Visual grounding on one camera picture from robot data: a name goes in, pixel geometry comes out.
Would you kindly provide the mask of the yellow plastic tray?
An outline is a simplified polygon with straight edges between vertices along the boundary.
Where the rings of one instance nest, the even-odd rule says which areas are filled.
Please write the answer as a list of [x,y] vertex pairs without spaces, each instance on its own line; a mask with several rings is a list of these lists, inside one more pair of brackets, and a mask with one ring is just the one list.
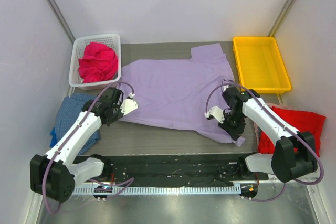
[[273,37],[234,37],[233,52],[241,85],[260,94],[282,94],[292,86]]

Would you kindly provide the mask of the purple t shirt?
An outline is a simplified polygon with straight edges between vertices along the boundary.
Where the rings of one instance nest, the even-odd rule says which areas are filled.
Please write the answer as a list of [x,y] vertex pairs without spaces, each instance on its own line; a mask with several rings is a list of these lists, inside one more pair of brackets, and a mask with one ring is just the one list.
[[191,48],[190,59],[137,60],[122,67],[121,73],[119,89],[129,94],[133,86],[139,106],[122,121],[195,131],[216,142],[243,144],[242,136],[233,140],[216,120],[205,117],[206,106],[228,107],[217,86],[234,80],[219,43]]

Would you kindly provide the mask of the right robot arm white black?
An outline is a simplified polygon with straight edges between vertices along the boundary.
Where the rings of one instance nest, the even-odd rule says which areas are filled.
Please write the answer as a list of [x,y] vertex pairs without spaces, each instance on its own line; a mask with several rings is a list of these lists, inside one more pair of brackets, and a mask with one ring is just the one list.
[[237,166],[242,179],[250,179],[256,172],[275,175],[286,183],[317,171],[314,136],[301,132],[286,123],[254,91],[238,91],[227,88],[222,97],[230,108],[223,112],[218,126],[225,130],[233,140],[237,140],[245,129],[245,118],[251,119],[268,136],[275,150],[273,154],[251,154]]

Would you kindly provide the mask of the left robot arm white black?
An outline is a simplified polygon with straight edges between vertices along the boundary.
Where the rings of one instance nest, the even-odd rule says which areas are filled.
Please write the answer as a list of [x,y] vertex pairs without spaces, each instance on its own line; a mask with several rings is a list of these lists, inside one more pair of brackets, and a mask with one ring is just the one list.
[[84,104],[72,127],[45,155],[35,155],[30,161],[30,188],[33,192],[64,203],[76,186],[91,178],[105,182],[112,174],[108,158],[93,154],[75,164],[79,151],[102,125],[120,119],[120,98],[117,88],[103,90],[95,100]]

